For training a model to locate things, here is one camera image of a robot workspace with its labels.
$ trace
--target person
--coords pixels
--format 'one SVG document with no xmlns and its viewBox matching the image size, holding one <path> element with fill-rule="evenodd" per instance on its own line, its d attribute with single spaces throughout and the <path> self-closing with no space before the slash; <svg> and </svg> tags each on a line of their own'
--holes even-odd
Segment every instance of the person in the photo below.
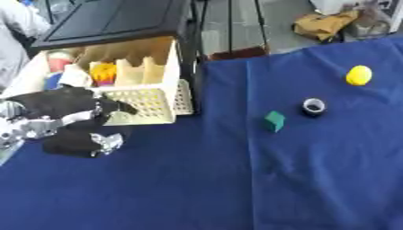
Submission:
<svg viewBox="0 0 403 230">
<path fill-rule="evenodd" d="M 27 38 L 38 38 L 50 28 L 49 23 L 32 9 L 16 0 L 0 4 L 0 91 L 3 91 L 29 62 L 22 44 L 13 36 L 17 31 Z"/>
</svg>

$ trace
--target cardboard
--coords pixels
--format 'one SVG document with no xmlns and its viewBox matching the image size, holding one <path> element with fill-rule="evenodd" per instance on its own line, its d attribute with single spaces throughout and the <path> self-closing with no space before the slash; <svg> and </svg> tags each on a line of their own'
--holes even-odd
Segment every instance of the cardboard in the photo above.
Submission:
<svg viewBox="0 0 403 230">
<path fill-rule="evenodd" d="M 331 16 L 311 13 L 299 18 L 294 23 L 294 32 L 323 41 L 336 36 L 340 30 L 356 20 L 358 16 L 358 11 L 349 11 Z"/>
</svg>

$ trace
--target green cube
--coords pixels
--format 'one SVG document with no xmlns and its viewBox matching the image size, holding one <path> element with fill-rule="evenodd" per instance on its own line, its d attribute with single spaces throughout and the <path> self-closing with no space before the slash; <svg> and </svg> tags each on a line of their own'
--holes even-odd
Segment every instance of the green cube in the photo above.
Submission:
<svg viewBox="0 0 403 230">
<path fill-rule="evenodd" d="M 264 117 L 264 122 L 270 131 L 277 133 L 284 127 L 285 117 L 277 111 L 272 111 Z"/>
</svg>

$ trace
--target yellow ball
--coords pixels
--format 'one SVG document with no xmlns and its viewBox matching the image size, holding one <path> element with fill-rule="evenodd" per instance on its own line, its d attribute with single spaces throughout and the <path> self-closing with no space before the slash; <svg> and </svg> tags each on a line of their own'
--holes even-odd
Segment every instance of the yellow ball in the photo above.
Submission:
<svg viewBox="0 0 403 230">
<path fill-rule="evenodd" d="M 351 85 L 366 85 L 372 79 L 372 70 L 367 66 L 356 66 L 347 75 L 347 83 Z"/>
</svg>

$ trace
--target black tape roll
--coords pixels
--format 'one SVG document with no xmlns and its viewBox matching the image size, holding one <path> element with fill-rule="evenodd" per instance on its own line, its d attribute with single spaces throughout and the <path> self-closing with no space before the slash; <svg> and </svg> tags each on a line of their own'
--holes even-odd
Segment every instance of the black tape roll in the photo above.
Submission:
<svg viewBox="0 0 403 230">
<path fill-rule="evenodd" d="M 312 118 L 322 115 L 326 108 L 326 104 L 318 98 L 309 98 L 302 104 L 304 113 Z"/>
</svg>

